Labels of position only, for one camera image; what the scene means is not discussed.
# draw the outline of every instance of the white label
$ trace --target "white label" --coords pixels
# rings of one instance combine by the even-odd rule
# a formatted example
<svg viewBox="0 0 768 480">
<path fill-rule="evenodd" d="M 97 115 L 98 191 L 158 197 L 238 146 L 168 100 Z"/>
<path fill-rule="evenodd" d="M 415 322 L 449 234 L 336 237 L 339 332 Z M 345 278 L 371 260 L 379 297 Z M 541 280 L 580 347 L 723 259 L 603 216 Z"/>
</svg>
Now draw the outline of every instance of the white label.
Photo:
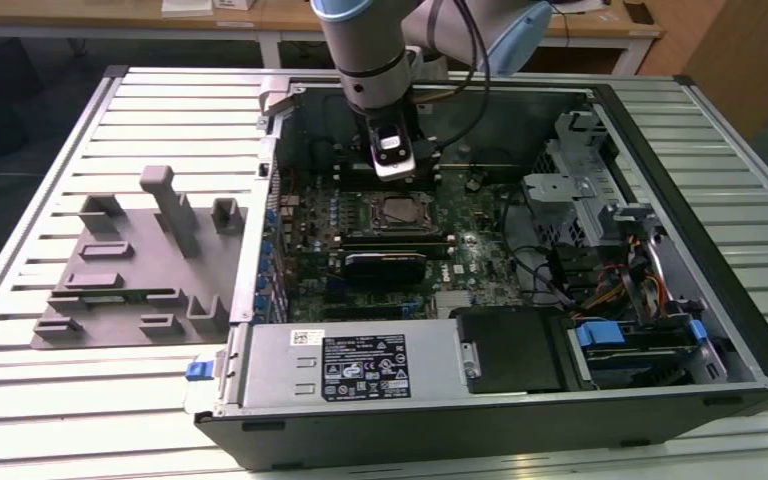
<svg viewBox="0 0 768 480">
<path fill-rule="evenodd" d="M 214 22 L 218 27 L 253 28 L 250 22 Z"/>
<path fill-rule="evenodd" d="M 399 145 L 401 145 L 401 139 L 399 138 L 399 136 L 392 136 L 381 139 L 381 148 L 384 150 L 397 148 Z"/>
<path fill-rule="evenodd" d="M 383 389 L 391 388 L 408 388 L 408 381 L 407 380 L 391 380 L 389 382 L 381 382 Z"/>
<path fill-rule="evenodd" d="M 321 345 L 321 339 L 325 336 L 324 330 L 292 330 L 289 345 L 302 347 L 306 345 Z"/>
</svg>

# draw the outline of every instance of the black plastic frame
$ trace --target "black plastic frame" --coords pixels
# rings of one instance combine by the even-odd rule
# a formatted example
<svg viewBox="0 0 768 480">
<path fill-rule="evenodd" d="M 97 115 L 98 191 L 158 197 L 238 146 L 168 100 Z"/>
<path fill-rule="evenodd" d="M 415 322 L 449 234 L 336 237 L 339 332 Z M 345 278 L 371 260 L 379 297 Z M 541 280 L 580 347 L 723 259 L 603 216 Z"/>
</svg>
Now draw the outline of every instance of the black plastic frame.
<svg viewBox="0 0 768 480">
<path fill-rule="evenodd" d="M 296 79 L 328 83 L 333 79 Z M 768 324 L 675 185 L 624 105 L 607 84 L 493 82 L 500 87 L 589 90 L 768 377 Z M 547 400 L 361 411 L 214 417 L 194 424 L 240 465 L 253 469 L 360 465 L 548 450 L 659 443 L 719 418 L 768 409 L 768 388 L 660 393 L 620 398 Z M 274 426 L 258 431 L 261 424 Z M 376 435 L 357 436 L 359 431 Z M 393 442 L 401 442 L 399 450 Z"/>
</svg>

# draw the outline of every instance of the sticker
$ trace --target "sticker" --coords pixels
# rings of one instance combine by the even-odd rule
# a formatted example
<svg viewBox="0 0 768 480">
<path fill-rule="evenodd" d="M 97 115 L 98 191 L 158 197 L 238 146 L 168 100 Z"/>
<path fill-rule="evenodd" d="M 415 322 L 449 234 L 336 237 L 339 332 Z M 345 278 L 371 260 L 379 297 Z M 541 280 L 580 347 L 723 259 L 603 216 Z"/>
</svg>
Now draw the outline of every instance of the sticker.
<svg viewBox="0 0 768 480">
<path fill-rule="evenodd" d="M 250 22 L 214 22 L 218 27 L 253 28 Z"/>
<path fill-rule="evenodd" d="M 328 337 L 318 341 L 325 401 L 411 398 L 404 335 Z"/>
<path fill-rule="evenodd" d="M 321 339 L 324 336 L 324 330 L 292 330 L 289 335 L 289 345 L 293 347 L 321 345 Z"/>
</svg>

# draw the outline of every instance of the blue latch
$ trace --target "blue latch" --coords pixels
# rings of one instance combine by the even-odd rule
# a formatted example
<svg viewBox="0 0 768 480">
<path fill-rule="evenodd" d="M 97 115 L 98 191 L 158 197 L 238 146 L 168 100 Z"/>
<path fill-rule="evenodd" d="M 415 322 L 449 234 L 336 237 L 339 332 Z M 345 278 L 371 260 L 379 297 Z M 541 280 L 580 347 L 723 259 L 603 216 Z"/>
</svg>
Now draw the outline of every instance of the blue latch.
<svg viewBox="0 0 768 480">
<path fill-rule="evenodd" d="M 585 322 L 576 328 L 576 340 L 581 347 L 624 343 L 624 334 L 617 322 L 601 320 Z"/>
<path fill-rule="evenodd" d="M 212 370 L 214 369 L 214 360 L 208 362 L 192 362 L 185 369 L 185 380 L 198 382 L 212 380 Z"/>
<path fill-rule="evenodd" d="M 692 335 L 695 336 L 695 341 L 701 343 L 707 340 L 707 329 L 700 320 L 689 321 L 689 328 L 692 329 Z"/>
</svg>

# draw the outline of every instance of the barcode sticker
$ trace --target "barcode sticker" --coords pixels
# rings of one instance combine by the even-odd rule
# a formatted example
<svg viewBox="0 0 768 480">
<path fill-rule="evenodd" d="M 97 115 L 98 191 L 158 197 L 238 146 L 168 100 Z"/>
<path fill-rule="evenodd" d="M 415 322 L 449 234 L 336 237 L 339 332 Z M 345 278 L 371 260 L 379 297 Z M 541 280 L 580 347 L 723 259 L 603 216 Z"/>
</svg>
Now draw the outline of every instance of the barcode sticker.
<svg viewBox="0 0 768 480">
<path fill-rule="evenodd" d="M 325 336 L 324 330 L 292 330 L 289 345 L 302 347 L 306 345 L 321 345 L 321 339 Z"/>
</svg>

